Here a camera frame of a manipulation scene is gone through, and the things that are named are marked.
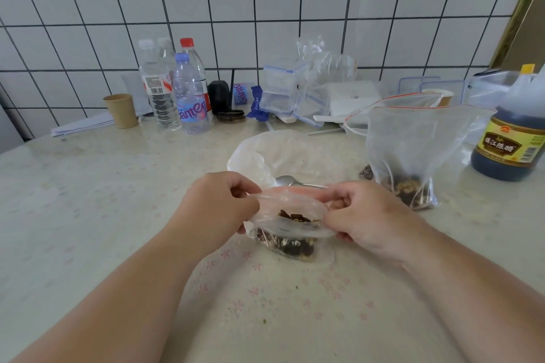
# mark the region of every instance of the metal spoon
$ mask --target metal spoon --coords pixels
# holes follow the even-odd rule
[[[302,182],[297,181],[291,175],[282,175],[281,177],[276,178],[277,187],[289,187],[290,185],[302,185],[303,187],[314,187],[314,188],[327,188],[323,185],[312,185],[312,184],[303,184]]]

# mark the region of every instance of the brown paper cup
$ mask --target brown paper cup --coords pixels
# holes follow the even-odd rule
[[[448,106],[454,95],[451,91],[447,91],[445,89],[423,89],[422,92],[423,93],[440,93],[441,95],[443,95],[437,107]]]
[[[116,93],[102,99],[118,128],[126,129],[138,125],[132,95]]]

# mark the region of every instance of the bottle cap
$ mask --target bottle cap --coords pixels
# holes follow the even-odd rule
[[[176,54],[174,55],[174,58],[176,59],[176,62],[189,62],[188,54]]]
[[[193,38],[181,38],[180,43],[182,48],[192,48],[195,46]]]
[[[159,38],[157,39],[157,43],[161,48],[171,48],[172,43],[170,41],[170,38]]]
[[[155,42],[151,39],[141,39],[138,41],[138,46],[140,46],[140,49],[153,49],[155,47]]]
[[[521,67],[521,75],[524,74],[524,75],[528,75],[528,74],[532,74],[534,73],[534,68],[535,68],[536,64],[524,64],[522,65]]]

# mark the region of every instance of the blue wrapper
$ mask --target blue wrapper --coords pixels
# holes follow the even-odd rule
[[[259,103],[261,102],[261,95],[263,90],[261,86],[252,86],[253,103],[252,110],[246,115],[247,118],[254,118],[256,121],[265,122],[269,120],[269,112],[259,109]]]
[[[235,105],[246,105],[248,103],[248,88],[246,88],[246,84],[233,85],[233,99]]]

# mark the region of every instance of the hand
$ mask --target hand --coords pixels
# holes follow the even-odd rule
[[[195,181],[187,190],[166,229],[187,242],[197,261],[227,243],[242,222],[259,211],[261,188],[237,172],[212,172]]]
[[[375,181],[349,181],[327,189],[331,211],[325,224],[346,241],[386,259],[405,259],[420,236],[431,229],[399,198]]]

